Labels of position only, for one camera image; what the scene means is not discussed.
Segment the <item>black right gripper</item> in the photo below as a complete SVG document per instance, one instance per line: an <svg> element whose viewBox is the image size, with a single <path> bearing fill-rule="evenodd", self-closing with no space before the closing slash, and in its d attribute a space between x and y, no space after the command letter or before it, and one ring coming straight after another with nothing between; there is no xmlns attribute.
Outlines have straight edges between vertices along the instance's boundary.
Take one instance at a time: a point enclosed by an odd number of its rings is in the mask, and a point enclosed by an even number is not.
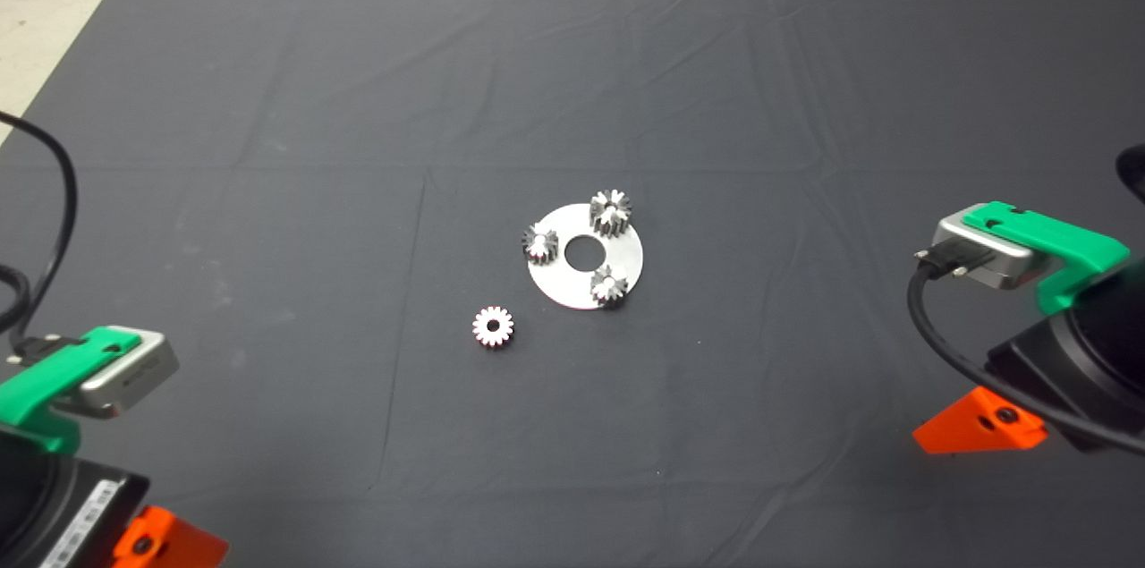
<svg viewBox="0 0 1145 568"><path fill-rule="evenodd" d="M1018 391L1138 435L1144 425L1144 263L1076 295L987 355L986 371ZM913 429L925 453L997 453L1047 442L1047 423L977 387Z"/></svg>

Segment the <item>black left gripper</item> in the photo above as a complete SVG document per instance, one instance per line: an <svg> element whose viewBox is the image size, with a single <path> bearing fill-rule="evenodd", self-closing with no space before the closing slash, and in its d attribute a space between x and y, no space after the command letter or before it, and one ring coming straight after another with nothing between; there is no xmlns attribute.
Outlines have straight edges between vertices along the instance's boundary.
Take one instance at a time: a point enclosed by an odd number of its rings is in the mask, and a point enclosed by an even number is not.
<svg viewBox="0 0 1145 568"><path fill-rule="evenodd" d="M230 544L156 506L148 478L1 437L3 567L220 567Z"/></svg>

